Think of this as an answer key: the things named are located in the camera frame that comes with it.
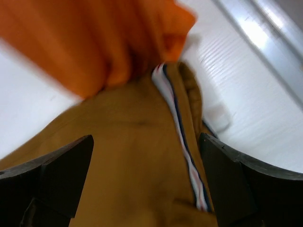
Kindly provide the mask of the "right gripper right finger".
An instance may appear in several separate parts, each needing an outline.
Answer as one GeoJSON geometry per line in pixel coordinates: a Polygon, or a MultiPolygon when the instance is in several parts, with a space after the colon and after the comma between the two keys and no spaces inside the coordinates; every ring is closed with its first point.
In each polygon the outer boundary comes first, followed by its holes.
{"type": "Polygon", "coordinates": [[[202,133],[200,154],[220,227],[301,227],[303,175],[202,133]]]}

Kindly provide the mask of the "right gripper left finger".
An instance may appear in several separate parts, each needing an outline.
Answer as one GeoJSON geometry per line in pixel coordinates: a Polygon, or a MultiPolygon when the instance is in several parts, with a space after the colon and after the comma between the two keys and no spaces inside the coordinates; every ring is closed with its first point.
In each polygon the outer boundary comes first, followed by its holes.
{"type": "Polygon", "coordinates": [[[2,227],[67,227],[75,217],[93,152],[84,136],[0,172],[2,227]]]}

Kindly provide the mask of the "brown trousers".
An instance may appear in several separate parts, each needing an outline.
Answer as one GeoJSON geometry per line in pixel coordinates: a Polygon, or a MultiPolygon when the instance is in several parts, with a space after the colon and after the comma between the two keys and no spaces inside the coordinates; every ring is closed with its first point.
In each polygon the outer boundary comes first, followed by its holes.
{"type": "Polygon", "coordinates": [[[72,227],[215,227],[194,202],[173,115],[150,73],[55,118],[0,162],[19,165],[92,135],[94,149],[72,227]]]}

